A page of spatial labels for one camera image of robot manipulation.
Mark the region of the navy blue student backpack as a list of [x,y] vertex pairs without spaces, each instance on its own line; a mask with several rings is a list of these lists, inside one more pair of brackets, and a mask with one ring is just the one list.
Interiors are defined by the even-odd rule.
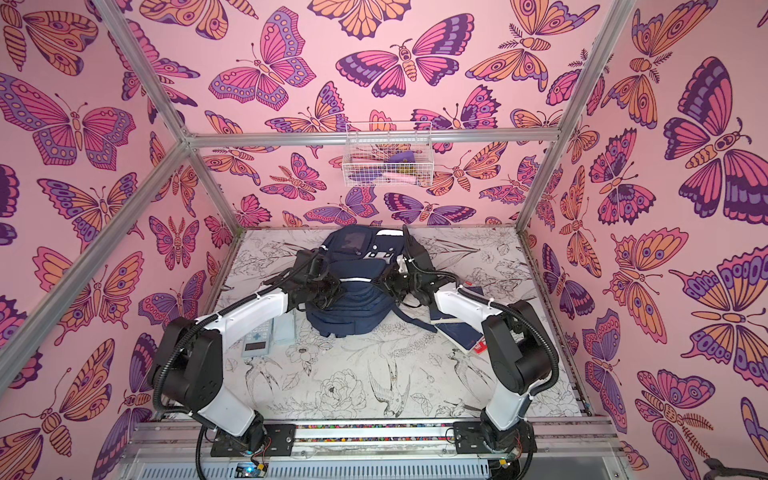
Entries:
[[399,264],[407,252],[403,230],[349,225],[331,233],[322,250],[338,287],[327,305],[306,307],[307,320],[321,336],[364,335],[391,313],[430,333],[437,331],[400,308],[409,294],[409,278]]

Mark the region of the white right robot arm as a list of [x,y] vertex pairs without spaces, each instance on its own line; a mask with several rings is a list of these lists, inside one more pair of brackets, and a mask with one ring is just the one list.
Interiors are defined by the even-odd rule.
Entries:
[[480,415],[484,443],[494,452],[532,451],[528,409],[536,396],[559,380],[558,351],[533,306],[487,298],[456,275],[427,270],[410,258],[386,268],[377,283],[397,300],[411,295],[482,334],[496,378],[494,393]]

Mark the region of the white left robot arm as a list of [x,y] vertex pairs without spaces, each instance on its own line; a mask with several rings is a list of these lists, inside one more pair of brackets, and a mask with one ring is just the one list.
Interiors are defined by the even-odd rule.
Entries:
[[183,414],[254,450],[264,420],[224,385],[224,354],[261,325],[300,305],[332,305],[341,295],[323,247],[301,250],[266,287],[214,313],[180,316],[166,327],[147,380],[158,414]]

